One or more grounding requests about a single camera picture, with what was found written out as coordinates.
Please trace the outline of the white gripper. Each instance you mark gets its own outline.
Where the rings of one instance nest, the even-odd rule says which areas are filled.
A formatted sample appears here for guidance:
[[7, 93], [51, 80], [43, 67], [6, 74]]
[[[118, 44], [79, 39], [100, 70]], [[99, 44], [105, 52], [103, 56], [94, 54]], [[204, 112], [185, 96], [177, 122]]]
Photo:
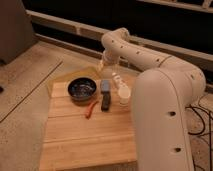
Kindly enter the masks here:
[[114, 66], [118, 61], [118, 56], [108, 50], [104, 50], [102, 58], [97, 65], [97, 71], [101, 72], [104, 67]]

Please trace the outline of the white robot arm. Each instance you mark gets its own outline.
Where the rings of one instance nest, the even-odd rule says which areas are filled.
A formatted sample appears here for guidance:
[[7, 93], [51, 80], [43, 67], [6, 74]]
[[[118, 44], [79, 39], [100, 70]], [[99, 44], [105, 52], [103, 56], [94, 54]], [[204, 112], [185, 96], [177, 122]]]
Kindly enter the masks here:
[[138, 171], [194, 171], [185, 108], [206, 87], [202, 70], [178, 57], [132, 44], [127, 29], [101, 38], [102, 64], [123, 57], [142, 72], [131, 92]]

